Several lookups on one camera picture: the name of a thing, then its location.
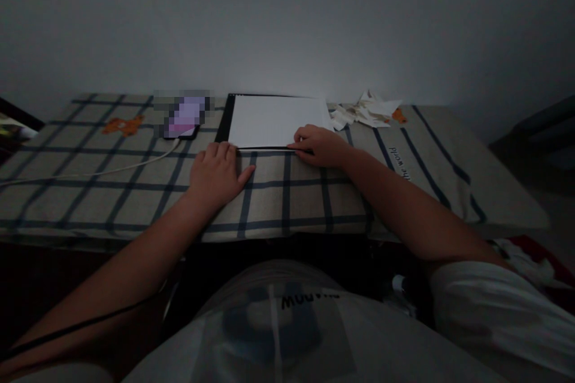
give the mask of sleeve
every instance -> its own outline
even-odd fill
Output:
[[[457,262],[430,284],[437,330],[486,365],[507,377],[550,370],[575,378],[575,317],[518,274]]]

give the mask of white t-shirt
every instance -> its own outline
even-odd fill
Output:
[[[439,333],[314,268],[265,262],[230,280],[125,382],[575,378],[575,317],[519,275],[452,263],[431,288]]]

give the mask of hand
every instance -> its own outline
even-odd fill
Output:
[[[200,151],[190,172],[190,187],[186,196],[202,208],[216,212],[242,191],[255,166],[248,166],[240,176],[235,170],[237,147],[229,142],[212,142]]]
[[[289,144],[288,148],[297,150],[295,154],[304,162],[322,168],[343,169],[355,150],[340,135],[311,124],[300,127],[293,140],[295,144]],[[302,150],[311,150],[313,154]]]

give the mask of red cloth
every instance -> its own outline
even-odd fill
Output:
[[[540,263],[543,259],[547,259],[555,270],[555,279],[575,288],[575,276],[563,266],[559,259],[529,236],[513,236],[507,239],[520,247],[534,262]],[[575,290],[546,287],[545,292],[555,304],[575,315]]]

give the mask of white cable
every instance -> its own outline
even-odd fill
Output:
[[[138,166],[144,166],[147,165],[148,163],[157,162],[158,160],[163,159],[168,154],[172,153],[178,147],[179,144],[180,144],[180,138],[176,138],[174,139],[174,145],[172,145],[172,148],[170,148],[169,151],[162,154],[161,156],[155,157],[154,159],[150,159],[145,162],[137,163],[136,165],[126,166],[124,168],[113,169],[111,171],[104,171],[104,172],[95,172],[94,174],[67,174],[67,175],[57,175],[55,177],[34,178],[32,180],[14,180],[0,184],[0,187],[13,186],[14,184],[21,184],[21,183],[29,183],[30,181],[57,180],[59,178],[97,177],[98,175],[108,175],[113,174],[115,172],[126,171],[127,169],[137,168]]]

